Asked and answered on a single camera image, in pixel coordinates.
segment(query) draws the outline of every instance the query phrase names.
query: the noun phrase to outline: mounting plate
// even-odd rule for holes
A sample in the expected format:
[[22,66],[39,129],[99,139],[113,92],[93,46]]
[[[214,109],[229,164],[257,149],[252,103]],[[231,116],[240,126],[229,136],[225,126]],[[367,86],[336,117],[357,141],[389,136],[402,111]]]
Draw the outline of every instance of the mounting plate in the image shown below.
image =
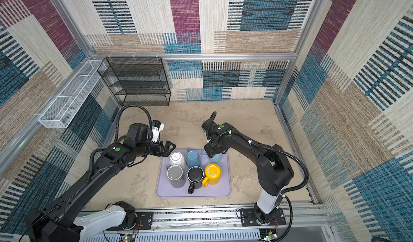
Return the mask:
[[[145,212],[136,212],[137,215],[136,219],[136,224],[138,223],[138,220],[140,220],[140,230],[149,230],[152,227],[152,220],[153,220],[153,215],[154,213],[152,211],[145,211]],[[135,229],[136,226],[134,226],[132,229],[130,229],[131,233]],[[118,227],[112,227],[107,229],[107,231],[118,231],[118,230],[123,230],[121,226]]]
[[[241,224],[243,227],[260,226],[260,224],[258,224],[256,221],[254,208],[241,208],[238,211],[240,212]],[[281,208],[278,208],[274,212],[274,215],[273,215],[276,218],[279,226],[286,224],[285,216],[281,217],[281,215],[284,216],[284,212],[282,211]],[[269,225],[275,225],[275,224],[276,224],[275,221],[272,220]]]

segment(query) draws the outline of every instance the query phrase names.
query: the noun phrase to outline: table surface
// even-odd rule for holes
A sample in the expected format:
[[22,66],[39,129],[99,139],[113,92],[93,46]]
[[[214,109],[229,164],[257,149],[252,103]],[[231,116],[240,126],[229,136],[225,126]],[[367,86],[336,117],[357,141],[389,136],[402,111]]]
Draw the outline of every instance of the table surface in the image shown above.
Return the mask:
[[[270,146],[280,145],[291,153],[274,107],[270,100],[238,100],[212,102],[177,102],[169,106],[146,106],[152,120],[159,120],[165,128],[162,141],[169,140],[177,148],[202,148],[206,144],[202,123],[216,111],[215,122],[230,123],[241,133]],[[137,108],[124,111],[120,121],[119,136],[125,135],[133,123],[147,123],[147,116]],[[142,163],[125,168],[87,204],[87,210],[104,209],[108,203],[126,201],[136,208],[201,206],[218,204],[255,203],[261,193],[256,166],[245,156],[229,149],[231,193],[227,197],[164,198],[158,197],[158,182],[161,158],[148,156]],[[302,176],[297,164],[290,160],[295,172],[289,187],[298,185]],[[292,201],[311,200],[306,188],[288,193]]]

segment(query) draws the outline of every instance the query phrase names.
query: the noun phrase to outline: black mug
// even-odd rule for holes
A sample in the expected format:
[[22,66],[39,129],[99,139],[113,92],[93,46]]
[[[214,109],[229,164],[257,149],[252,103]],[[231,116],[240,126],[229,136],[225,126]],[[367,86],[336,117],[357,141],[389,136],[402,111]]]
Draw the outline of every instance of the black mug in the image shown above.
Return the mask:
[[188,180],[190,182],[188,193],[192,194],[195,189],[202,187],[202,181],[205,178],[204,170],[201,167],[194,166],[188,170]]

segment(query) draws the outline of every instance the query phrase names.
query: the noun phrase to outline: mug handle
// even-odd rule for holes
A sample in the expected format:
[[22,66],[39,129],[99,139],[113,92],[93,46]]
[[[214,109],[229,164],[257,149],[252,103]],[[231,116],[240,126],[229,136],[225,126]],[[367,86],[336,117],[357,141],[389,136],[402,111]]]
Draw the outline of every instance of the mug handle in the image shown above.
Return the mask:
[[202,181],[202,186],[206,188],[208,184],[209,184],[208,177],[205,177],[204,180]]
[[194,190],[195,190],[195,184],[191,182],[189,184],[188,193],[192,194],[194,192]]

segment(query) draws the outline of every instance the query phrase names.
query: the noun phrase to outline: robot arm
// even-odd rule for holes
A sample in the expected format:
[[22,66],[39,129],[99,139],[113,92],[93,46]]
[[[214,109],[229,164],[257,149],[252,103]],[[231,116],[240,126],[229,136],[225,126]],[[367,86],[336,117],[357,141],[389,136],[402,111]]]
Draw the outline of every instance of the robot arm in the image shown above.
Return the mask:
[[154,139],[154,134],[159,135],[163,124],[156,120],[151,122],[152,128],[141,123],[131,125],[126,137],[106,147],[91,168],[91,178],[88,178],[89,170],[46,208],[41,211],[32,209],[25,219],[31,242],[77,242],[114,226],[132,228],[136,223],[135,208],[125,202],[118,202],[85,218],[76,217],[106,182],[125,167],[136,165],[133,162],[137,157],[168,157],[173,151],[175,145],[170,141],[166,141],[164,146],[157,137]]
[[212,158],[215,154],[234,148],[256,165],[262,191],[254,213],[258,223],[267,224],[273,219],[273,214],[281,203],[281,191],[294,177],[287,153],[277,144],[270,147],[254,141],[228,123],[216,124],[215,115],[216,112],[202,125],[209,139],[204,149]]

